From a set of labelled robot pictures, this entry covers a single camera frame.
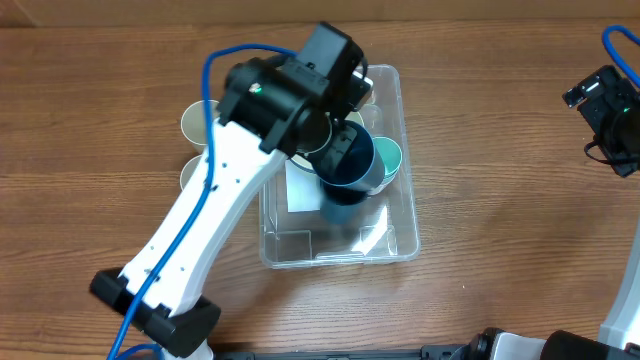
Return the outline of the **cream bowl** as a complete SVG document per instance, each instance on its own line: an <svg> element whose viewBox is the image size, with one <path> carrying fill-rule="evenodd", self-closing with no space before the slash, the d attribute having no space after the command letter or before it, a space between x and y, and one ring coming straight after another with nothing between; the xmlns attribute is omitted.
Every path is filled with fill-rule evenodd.
<svg viewBox="0 0 640 360"><path fill-rule="evenodd" d="M364 120L362 118L362 115L359 112L351 112L348 114L348 116L346 117L346 120L348 121L352 121L355 122L361 126L364 125ZM306 160L302 155L295 155L290 159L290 162L295 165L296 167L298 167L299 169L301 169L302 171L305 171L307 173L310 174L314 174L315 171L312 167L312 164Z"/></svg>

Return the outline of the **dark blue tall cup front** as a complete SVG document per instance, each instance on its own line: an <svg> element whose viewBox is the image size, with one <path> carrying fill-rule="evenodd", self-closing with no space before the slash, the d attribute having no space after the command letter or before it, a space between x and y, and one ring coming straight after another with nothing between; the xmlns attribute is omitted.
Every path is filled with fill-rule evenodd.
<svg viewBox="0 0 640 360"><path fill-rule="evenodd" d="M384 178L385 169L381 156L375 148L372 136L363 126L346 120L344 127L336 129L332 137L341 130L356 130L357 137L350 151L333 173L323 174L317 171L317 161L329 145L319 155L309 154L307 159L324 183L349 191L368 193L379 186Z"/></svg>

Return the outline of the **dark blue tall cup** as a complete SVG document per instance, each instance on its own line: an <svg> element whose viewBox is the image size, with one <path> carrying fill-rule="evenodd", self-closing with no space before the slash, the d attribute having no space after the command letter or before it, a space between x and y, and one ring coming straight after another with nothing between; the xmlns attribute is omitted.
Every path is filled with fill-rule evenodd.
<svg viewBox="0 0 640 360"><path fill-rule="evenodd" d="M324 183L349 191L368 193L379 186L384 178L385 169L381 156L375 148L372 136L363 126L346 120L344 127L336 129L332 137L341 130L356 130L357 137L350 151L333 173L323 174L317 171L317 161L329 145L319 155L309 154L307 159Z"/></svg>
<svg viewBox="0 0 640 360"><path fill-rule="evenodd" d="M326 193L321 201L320 214L331 224L346 224L357 215L367 198L366 192Z"/></svg>

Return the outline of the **mint green small cup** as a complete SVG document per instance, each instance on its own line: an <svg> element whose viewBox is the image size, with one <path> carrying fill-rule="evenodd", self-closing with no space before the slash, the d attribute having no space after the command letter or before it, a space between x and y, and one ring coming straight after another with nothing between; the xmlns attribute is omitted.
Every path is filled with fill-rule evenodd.
<svg viewBox="0 0 640 360"><path fill-rule="evenodd" d="M393 139L383 136L374 137L373 142L384 164L384 179L394 177L403 161L403 153L400 145Z"/></svg>

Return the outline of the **beige tall cup front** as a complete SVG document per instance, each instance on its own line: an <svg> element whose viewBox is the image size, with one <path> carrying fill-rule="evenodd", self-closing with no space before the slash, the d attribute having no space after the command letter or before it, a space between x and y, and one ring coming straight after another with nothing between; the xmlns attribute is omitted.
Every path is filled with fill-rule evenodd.
<svg viewBox="0 0 640 360"><path fill-rule="evenodd" d="M201 155L197 155L194 158L190 159L182 168L179 178L180 188L184 189L191 179L193 173L195 172L199 162L201 159Z"/></svg>

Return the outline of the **beige tall cup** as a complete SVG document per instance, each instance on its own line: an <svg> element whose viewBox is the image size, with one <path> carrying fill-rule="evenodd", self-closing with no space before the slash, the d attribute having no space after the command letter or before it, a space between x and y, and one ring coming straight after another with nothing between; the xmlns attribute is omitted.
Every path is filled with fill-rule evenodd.
<svg viewBox="0 0 640 360"><path fill-rule="evenodd" d="M191 104L182 114L180 127L183 136L201 154L207 145L206 126L204 122L204 102Z"/></svg>
<svg viewBox="0 0 640 360"><path fill-rule="evenodd" d="M197 155L194 158L190 159L182 168L179 178L180 188L184 189L191 179L193 173L195 172L199 162L201 159L201 155Z"/></svg>

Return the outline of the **pink small cup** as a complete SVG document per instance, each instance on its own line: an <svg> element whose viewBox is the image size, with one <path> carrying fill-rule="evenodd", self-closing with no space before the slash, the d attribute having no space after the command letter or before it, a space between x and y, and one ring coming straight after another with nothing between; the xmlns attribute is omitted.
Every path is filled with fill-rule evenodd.
<svg viewBox="0 0 640 360"><path fill-rule="evenodd" d="M377 186L376 188L368 192L368 195L375 196L381 193L393 180L394 180L394 177L385 177L379 186Z"/></svg>

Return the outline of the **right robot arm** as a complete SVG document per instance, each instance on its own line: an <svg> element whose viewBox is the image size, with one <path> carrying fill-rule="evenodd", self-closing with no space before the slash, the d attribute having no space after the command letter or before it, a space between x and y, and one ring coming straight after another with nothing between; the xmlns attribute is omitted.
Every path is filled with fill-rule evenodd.
<svg viewBox="0 0 640 360"><path fill-rule="evenodd" d="M597 147L616 175L639 171L639 92L612 65L605 65L563 95L594 132L584 151ZM637 359L639 357L639 238L631 247L615 302L595 341L566 331L545 342L542 359Z"/></svg>

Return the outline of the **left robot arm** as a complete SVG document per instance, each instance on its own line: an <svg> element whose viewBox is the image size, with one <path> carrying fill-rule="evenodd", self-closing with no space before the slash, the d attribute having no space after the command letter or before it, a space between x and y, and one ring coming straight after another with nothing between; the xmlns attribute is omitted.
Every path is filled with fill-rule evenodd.
<svg viewBox="0 0 640 360"><path fill-rule="evenodd" d="M196 169L143 249L121 268L101 270L90 290L123 317L112 359L209 359L220 317L204 282L253 197L294 156L324 181L354 187L358 133L347 116L372 84L362 49L328 23L298 51L252 44L232 67L219 100L212 63L202 71L206 147Z"/></svg>

